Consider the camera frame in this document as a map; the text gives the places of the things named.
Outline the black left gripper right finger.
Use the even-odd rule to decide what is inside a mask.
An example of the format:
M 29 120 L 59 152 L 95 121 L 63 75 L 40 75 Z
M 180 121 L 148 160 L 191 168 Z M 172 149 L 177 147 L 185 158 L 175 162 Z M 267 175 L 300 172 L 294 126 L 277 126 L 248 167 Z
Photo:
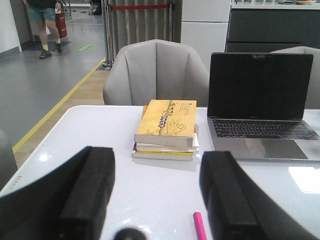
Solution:
M 199 187 L 215 240 L 315 240 L 245 173 L 229 151 L 202 155 Z

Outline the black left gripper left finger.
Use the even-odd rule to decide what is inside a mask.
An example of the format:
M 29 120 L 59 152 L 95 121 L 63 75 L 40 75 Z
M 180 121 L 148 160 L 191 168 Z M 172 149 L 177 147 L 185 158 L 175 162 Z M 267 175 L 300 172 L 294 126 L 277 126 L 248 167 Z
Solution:
M 111 148 L 87 146 L 0 199 L 3 240 L 97 240 L 115 182 Z

